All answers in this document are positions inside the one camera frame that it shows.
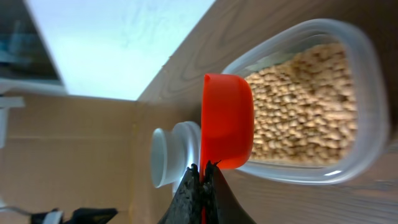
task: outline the wood grain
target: wood grain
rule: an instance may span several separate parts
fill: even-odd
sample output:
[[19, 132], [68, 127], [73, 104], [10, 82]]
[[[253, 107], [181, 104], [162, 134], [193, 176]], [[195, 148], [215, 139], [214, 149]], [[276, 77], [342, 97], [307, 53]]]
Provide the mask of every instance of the wood grain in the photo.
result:
[[[170, 187], [153, 188], [149, 150], [155, 128], [200, 123], [203, 75], [220, 73], [257, 44], [300, 22], [332, 18], [360, 27], [379, 54], [395, 127], [398, 104], [397, 1], [219, 0], [192, 30], [141, 95], [134, 118], [134, 223], [155, 223], [171, 201]], [[258, 223], [397, 223], [398, 147], [364, 174], [331, 186], [289, 185], [224, 171], [237, 199]]]

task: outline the dark wood surface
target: dark wood surface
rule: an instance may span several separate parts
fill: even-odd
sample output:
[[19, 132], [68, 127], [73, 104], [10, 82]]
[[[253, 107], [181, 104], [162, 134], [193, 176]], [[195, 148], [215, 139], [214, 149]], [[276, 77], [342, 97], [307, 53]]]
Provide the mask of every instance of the dark wood surface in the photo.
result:
[[[155, 128], [200, 123], [203, 75], [220, 73], [257, 44], [300, 22], [333, 18], [360, 27], [379, 54], [392, 127], [398, 103], [398, 1], [219, 0], [206, 13], [137, 103], [134, 117], [133, 223], [155, 223], [172, 199], [170, 186], [150, 180], [150, 139]], [[290, 185], [226, 170], [243, 208], [258, 223], [398, 223], [398, 151], [386, 153], [361, 176], [339, 185]]]

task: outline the beige granular food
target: beige granular food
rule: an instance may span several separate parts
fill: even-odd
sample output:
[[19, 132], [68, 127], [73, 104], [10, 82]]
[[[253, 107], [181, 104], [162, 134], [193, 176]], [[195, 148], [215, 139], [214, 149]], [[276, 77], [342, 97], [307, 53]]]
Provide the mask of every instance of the beige granular food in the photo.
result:
[[342, 45], [316, 45], [246, 81], [255, 111], [250, 159], [325, 166], [347, 154], [357, 112]]

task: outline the white cup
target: white cup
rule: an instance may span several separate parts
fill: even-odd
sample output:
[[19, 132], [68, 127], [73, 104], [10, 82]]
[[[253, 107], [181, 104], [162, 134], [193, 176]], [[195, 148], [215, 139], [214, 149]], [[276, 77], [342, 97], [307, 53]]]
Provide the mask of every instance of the white cup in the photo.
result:
[[157, 128], [152, 135], [150, 166], [152, 183], [156, 188], [171, 184], [183, 176], [186, 155], [182, 140], [172, 133]]

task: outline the wooden table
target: wooden table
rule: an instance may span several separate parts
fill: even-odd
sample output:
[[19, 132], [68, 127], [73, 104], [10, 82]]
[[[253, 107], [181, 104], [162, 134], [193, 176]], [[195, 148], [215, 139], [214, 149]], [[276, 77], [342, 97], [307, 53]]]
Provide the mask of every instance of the wooden table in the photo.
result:
[[[203, 75], [220, 73], [257, 44], [300, 22], [333, 18], [362, 28], [377, 48], [391, 114], [397, 114], [398, 103], [393, 101], [398, 96], [397, 9], [398, 1], [393, 0], [215, 2], [137, 103], [132, 145], [133, 223], [156, 223], [172, 199], [170, 186], [155, 189], [151, 183], [153, 130], [171, 129], [181, 121], [200, 123]], [[391, 118], [395, 124], [397, 116]], [[392, 140], [367, 172], [340, 185], [283, 184], [237, 170], [226, 170], [224, 176], [243, 208], [258, 223], [398, 223], [395, 146]]]

